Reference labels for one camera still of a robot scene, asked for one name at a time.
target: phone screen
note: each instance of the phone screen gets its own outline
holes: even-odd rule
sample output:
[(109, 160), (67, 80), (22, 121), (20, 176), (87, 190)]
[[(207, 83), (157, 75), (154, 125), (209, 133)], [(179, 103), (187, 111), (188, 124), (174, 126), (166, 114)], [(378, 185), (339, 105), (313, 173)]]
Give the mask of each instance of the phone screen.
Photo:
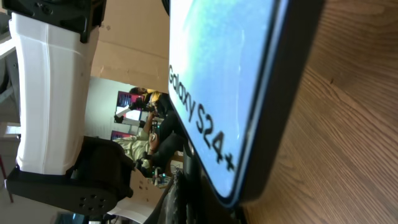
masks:
[(169, 94), (221, 197), (233, 191), (275, 1), (171, 1)]

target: wall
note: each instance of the wall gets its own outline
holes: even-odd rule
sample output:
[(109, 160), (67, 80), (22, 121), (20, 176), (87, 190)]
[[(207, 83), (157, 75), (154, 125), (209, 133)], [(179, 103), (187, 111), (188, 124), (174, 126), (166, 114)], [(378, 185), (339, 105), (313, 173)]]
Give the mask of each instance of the wall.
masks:
[(91, 77), (88, 89), (85, 135), (110, 139), (112, 130), (128, 133), (130, 125), (114, 123), (118, 91), (130, 91), (134, 86), (103, 78)]
[(160, 0), (107, 1), (91, 75), (167, 93), (169, 29)]

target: wooden table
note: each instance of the wooden table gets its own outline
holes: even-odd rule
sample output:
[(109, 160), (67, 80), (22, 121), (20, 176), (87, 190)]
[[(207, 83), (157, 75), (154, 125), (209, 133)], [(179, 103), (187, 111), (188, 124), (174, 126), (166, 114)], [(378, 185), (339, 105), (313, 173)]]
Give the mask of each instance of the wooden table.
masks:
[(269, 184), (246, 216), (398, 223), (398, 1), (327, 2)]

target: smartphone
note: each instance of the smartphone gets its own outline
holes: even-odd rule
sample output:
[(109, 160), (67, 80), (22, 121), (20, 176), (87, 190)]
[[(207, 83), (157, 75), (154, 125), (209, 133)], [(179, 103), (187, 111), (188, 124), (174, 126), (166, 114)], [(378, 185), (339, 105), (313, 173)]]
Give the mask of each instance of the smartphone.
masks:
[(170, 99), (225, 207), (266, 186), (322, 6), (171, 1)]

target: black mount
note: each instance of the black mount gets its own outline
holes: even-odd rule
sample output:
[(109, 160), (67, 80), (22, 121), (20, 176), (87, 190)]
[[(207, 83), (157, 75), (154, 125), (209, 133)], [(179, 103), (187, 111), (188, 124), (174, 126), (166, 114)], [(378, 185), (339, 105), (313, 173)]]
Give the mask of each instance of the black mount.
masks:
[(106, 0), (2, 0), (3, 8), (80, 34), (87, 43), (90, 32), (104, 20)]
[(102, 215), (118, 201), (132, 197), (133, 161), (112, 141), (85, 137), (74, 167), (65, 175), (21, 171), (16, 166), (6, 180), (12, 194), (82, 215)]

